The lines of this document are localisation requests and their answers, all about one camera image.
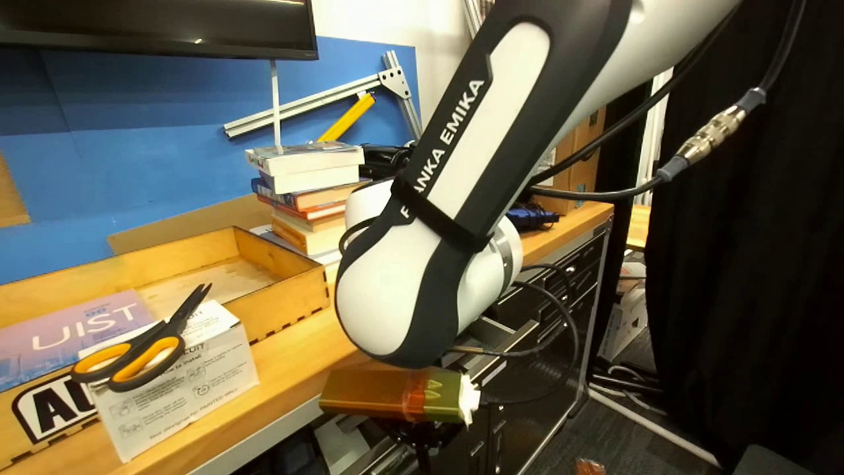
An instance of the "blue wall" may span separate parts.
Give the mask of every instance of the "blue wall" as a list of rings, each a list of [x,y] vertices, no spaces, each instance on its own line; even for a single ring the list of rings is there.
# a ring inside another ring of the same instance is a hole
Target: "blue wall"
[[[397,51],[417,97],[413,49],[319,39],[319,60],[279,60],[282,104],[382,72]],[[252,194],[224,122],[270,108],[270,60],[0,49],[0,153],[33,225],[0,229],[0,283],[112,256],[109,236]],[[282,142],[318,140],[352,104],[282,122]],[[397,97],[345,142],[413,140]]]

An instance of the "black monitor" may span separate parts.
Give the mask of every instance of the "black monitor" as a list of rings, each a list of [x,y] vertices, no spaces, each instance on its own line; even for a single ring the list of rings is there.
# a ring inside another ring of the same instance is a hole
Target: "black monitor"
[[[312,0],[0,0],[0,46],[318,59]]]

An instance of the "wall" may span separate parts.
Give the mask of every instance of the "wall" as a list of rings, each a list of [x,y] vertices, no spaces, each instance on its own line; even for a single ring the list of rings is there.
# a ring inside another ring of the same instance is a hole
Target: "wall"
[[[376,74],[393,49],[422,120],[430,116],[467,46],[463,2],[318,0],[315,8],[322,55],[282,60],[282,104]],[[0,283],[105,260],[112,232],[248,194],[254,173],[243,147],[270,146],[273,133],[228,140],[220,128],[268,105],[268,60],[4,49],[0,153],[33,225],[0,229]],[[380,97],[377,108],[352,142],[407,142],[397,104]],[[293,120],[285,142],[318,138],[336,113]]]

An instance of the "scissors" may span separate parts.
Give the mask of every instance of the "scissors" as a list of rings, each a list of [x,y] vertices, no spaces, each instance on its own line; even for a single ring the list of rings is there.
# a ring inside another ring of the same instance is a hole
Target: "scissors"
[[[208,290],[211,283],[199,285],[166,322],[161,320],[129,341],[99,349],[79,360],[72,367],[72,381],[105,381],[105,386],[117,393],[156,381],[186,355],[183,330]]]

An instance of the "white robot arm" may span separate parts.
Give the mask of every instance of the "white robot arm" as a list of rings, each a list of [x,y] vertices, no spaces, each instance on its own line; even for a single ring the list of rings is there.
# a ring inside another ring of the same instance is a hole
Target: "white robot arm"
[[[407,170],[348,202],[352,225],[377,217],[337,269],[345,335],[399,367],[448,355],[521,272],[504,213],[535,161],[589,113],[679,64],[737,5],[500,0]]]

